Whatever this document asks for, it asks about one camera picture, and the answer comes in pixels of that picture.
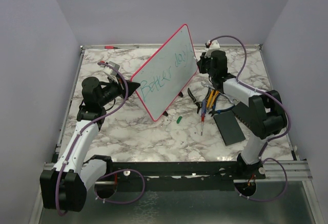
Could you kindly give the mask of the pink framed whiteboard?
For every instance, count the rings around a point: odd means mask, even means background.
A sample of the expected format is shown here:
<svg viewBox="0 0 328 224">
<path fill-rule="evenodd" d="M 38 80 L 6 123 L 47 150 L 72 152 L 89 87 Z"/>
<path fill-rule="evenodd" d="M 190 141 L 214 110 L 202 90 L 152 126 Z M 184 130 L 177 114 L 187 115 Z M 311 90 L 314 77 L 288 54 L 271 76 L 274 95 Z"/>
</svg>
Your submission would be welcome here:
<svg viewBox="0 0 328 224">
<path fill-rule="evenodd" d="M 157 121 L 197 73 L 196 55 L 187 24 L 183 24 L 131 77 L 153 121 Z"/>
</svg>

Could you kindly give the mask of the green marker cap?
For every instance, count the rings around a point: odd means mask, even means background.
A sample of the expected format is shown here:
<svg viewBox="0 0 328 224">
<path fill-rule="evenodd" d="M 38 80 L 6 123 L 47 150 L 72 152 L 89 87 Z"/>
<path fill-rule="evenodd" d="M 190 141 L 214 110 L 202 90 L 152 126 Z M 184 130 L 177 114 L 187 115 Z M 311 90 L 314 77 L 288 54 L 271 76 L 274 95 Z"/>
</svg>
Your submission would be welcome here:
<svg viewBox="0 0 328 224">
<path fill-rule="evenodd" d="M 180 116 L 180 117 L 177 119 L 176 123 L 179 124 L 179 123 L 181 122 L 181 120 L 182 120 L 182 116 Z"/>
</svg>

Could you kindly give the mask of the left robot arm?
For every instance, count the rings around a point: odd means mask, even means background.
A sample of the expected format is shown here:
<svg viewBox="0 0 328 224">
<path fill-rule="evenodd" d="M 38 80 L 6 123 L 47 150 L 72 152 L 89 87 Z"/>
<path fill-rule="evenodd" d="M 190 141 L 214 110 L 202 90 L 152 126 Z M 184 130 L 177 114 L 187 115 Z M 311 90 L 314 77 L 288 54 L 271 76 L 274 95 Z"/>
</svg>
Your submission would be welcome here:
<svg viewBox="0 0 328 224">
<path fill-rule="evenodd" d="M 87 77 L 81 86 L 83 102 L 72 138 L 53 168 L 40 175 L 44 208 L 55 209 L 60 216 L 81 211 L 87 191 L 97 180 L 116 177 L 110 157 L 93 156 L 85 161 L 86 153 L 105 121 L 105 105 L 119 96 L 126 100 L 140 84 L 120 77 L 108 82 Z"/>
</svg>

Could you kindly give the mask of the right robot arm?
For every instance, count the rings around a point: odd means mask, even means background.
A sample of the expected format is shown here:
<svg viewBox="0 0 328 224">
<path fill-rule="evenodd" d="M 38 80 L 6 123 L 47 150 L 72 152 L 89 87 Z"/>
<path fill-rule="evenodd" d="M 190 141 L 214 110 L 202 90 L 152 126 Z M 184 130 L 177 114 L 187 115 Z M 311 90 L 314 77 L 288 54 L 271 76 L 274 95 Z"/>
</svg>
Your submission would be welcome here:
<svg viewBox="0 0 328 224">
<path fill-rule="evenodd" d="M 197 65 L 201 74 L 209 76 L 214 90 L 239 101 L 242 118 L 252 135 L 237 156 L 235 172 L 240 178 L 248 178 L 260 166 L 260 157 L 268 142 L 280 138 L 281 130 L 289 125 L 280 94 L 275 90 L 256 89 L 239 81 L 228 72 L 228 59 L 224 51 L 202 53 Z"/>
</svg>

